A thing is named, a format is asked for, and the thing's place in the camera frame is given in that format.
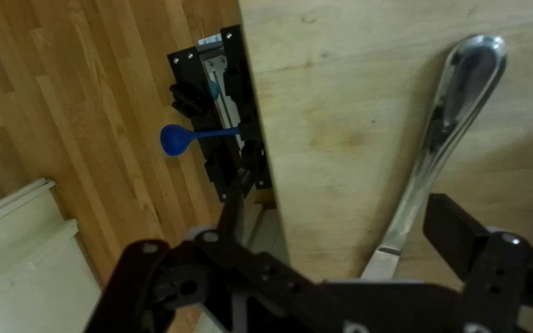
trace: wood grain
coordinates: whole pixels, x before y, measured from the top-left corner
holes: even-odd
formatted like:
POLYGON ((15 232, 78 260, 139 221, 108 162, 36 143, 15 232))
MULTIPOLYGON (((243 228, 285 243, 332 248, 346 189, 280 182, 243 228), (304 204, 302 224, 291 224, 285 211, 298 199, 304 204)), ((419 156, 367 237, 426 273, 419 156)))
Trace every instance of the wood grain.
POLYGON ((167 160, 158 143, 187 125, 165 56, 237 23, 235 0, 0 0, 0 199, 56 180, 100 282, 128 243, 217 221, 198 147, 167 160))
MULTIPOLYGON (((509 69, 435 191, 533 243, 533 2, 241 0, 291 261, 356 278, 409 174, 446 52, 504 36, 509 69)), ((454 282, 420 232, 402 276, 454 282)))

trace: black metal frame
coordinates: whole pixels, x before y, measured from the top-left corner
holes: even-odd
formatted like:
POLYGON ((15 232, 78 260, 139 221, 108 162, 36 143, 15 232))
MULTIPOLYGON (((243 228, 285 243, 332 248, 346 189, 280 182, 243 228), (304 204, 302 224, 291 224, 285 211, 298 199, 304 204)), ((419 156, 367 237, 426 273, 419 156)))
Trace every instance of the black metal frame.
POLYGON ((217 230, 171 250, 163 241, 126 248, 87 333, 163 333, 178 308, 202 306, 224 332, 524 332, 533 308, 533 248, 513 234, 489 234, 448 197, 432 195, 426 237, 465 282, 311 284, 278 260, 235 241, 245 189, 241 171, 217 230))
MULTIPOLYGON (((200 141, 200 147, 206 156, 208 176, 224 202, 241 167, 256 174, 258 189, 271 189, 272 184, 258 117, 258 104, 245 56, 243 32, 239 26, 232 26, 224 28, 221 36, 228 58, 228 71, 224 76, 226 95, 235 100, 241 113, 239 128, 245 149, 239 152, 234 137, 200 141)), ((197 132, 221 130, 222 125, 213 104, 200 52, 197 49, 185 49, 169 54, 169 65, 176 78, 176 84, 171 88, 174 110, 185 115, 197 132)))

